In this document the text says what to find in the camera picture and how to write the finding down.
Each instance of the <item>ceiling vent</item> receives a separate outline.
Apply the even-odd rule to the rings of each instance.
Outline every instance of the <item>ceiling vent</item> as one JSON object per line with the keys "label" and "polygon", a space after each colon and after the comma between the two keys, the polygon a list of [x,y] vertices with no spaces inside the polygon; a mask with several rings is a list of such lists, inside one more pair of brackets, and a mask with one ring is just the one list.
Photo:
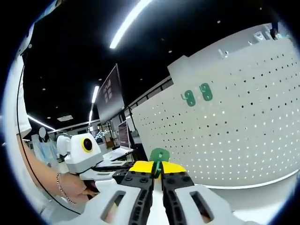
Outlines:
{"label": "ceiling vent", "polygon": [[62,116],[62,117],[59,117],[57,118],[60,122],[64,122],[64,121],[68,121],[68,120],[72,120],[73,117],[71,115],[68,115],[68,116]]}

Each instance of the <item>black ceiling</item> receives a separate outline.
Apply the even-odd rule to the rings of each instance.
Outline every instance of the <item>black ceiling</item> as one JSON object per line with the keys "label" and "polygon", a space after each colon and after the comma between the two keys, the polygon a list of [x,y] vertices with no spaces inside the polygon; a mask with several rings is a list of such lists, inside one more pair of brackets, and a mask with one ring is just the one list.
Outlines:
{"label": "black ceiling", "polygon": [[[167,66],[180,56],[271,22],[267,8],[256,1],[153,0],[110,49],[137,2],[67,0],[35,24],[24,71],[28,114],[54,128],[86,122],[93,89],[115,63],[128,105],[167,77]],[[57,120],[69,114],[73,120]],[[96,109],[93,114],[97,119]]]}

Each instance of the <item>yellow circular eye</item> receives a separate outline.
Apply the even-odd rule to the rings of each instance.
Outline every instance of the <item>yellow circular eye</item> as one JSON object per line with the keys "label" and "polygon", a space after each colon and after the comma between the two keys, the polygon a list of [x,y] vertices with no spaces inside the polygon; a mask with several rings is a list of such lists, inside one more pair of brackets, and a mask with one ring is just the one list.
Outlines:
{"label": "yellow circular eye", "polygon": [[81,146],[85,152],[92,152],[93,150],[93,144],[89,138],[82,139]]}

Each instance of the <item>ceiling light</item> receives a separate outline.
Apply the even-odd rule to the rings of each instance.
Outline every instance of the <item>ceiling light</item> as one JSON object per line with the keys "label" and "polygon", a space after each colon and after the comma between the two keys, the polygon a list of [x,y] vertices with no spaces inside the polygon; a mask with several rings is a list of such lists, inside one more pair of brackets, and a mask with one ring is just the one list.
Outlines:
{"label": "ceiling light", "polygon": [[114,36],[112,43],[109,46],[110,48],[114,49],[117,47],[118,43],[120,42],[128,27],[150,2],[151,0],[140,0],[138,4],[131,10],[131,12],[126,17],[125,21],[122,23],[121,27],[118,29],[116,35]]}
{"label": "ceiling light", "polygon": [[90,123],[91,120],[92,120],[92,115],[93,115],[93,111],[91,110],[91,111],[90,111],[90,115],[89,115],[89,123]]}
{"label": "ceiling light", "polygon": [[93,93],[92,103],[95,103],[98,94],[99,86],[96,86]]}
{"label": "ceiling light", "polygon": [[48,126],[48,125],[42,123],[41,121],[39,121],[39,120],[33,118],[32,116],[27,115],[27,117],[28,117],[28,119],[30,119],[30,120],[32,120],[32,121],[34,121],[34,122],[36,122],[36,123],[42,125],[42,126],[45,127],[45,128],[48,128],[48,129],[50,129],[50,130],[55,130],[54,128],[52,128],[52,127],[50,127],[50,126]]}

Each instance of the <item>laptop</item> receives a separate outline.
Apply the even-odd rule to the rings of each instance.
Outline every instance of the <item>laptop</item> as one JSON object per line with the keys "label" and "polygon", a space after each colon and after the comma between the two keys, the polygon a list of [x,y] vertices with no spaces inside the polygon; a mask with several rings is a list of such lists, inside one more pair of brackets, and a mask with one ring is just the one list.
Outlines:
{"label": "laptop", "polygon": [[130,148],[130,141],[129,141],[129,128],[127,121],[122,122],[119,127],[119,142],[120,147],[112,150],[111,152],[108,152],[103,155],[104,160],[118,160],[120,158],[123,158],[129,154],[131,154],[134,150]]}

